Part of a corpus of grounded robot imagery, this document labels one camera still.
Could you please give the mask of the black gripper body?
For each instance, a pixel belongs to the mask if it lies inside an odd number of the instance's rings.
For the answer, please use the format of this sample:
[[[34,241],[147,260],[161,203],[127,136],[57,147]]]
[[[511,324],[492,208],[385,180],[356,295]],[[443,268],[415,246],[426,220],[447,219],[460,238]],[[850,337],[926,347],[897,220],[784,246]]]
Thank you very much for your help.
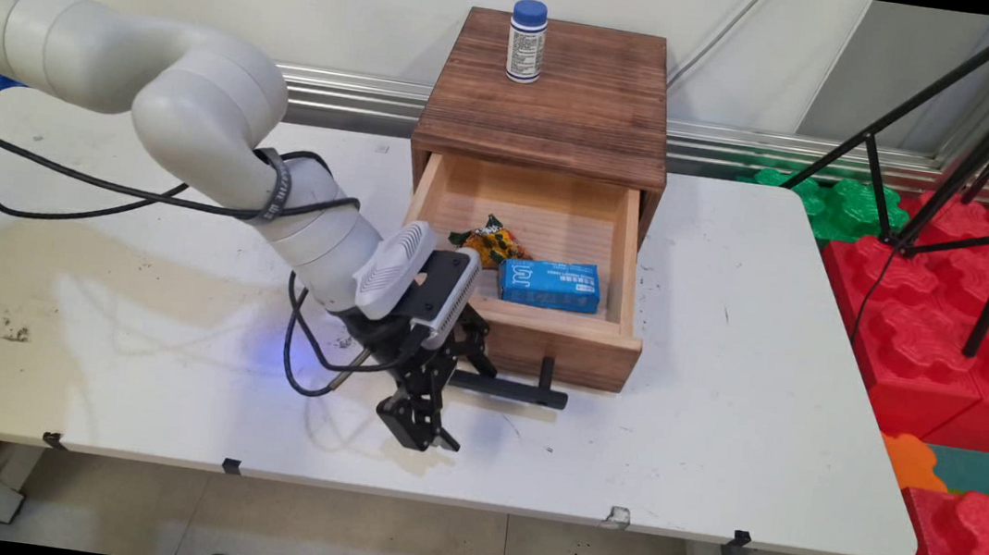
[[[411,371],[407,379],[411,383],[447,386],[462,389],[498,391],[499,380],[496,367],[486,356],[484,342],[487,341],[489,324],[477,312],[473,304],[467,304],[457,316],[457,325],[440,347],[434,351],[418,349],[406,352],[402,347],[410,337],[412,324],[406,316],[392,315],[383,320],[368,320],[355,309],[340,316],[341,323],[348,329],[366,355],[377,364],[364,365],[348,363],[356,371],[370,372],[383,365],[396,364],[391,372],[402,377]]]

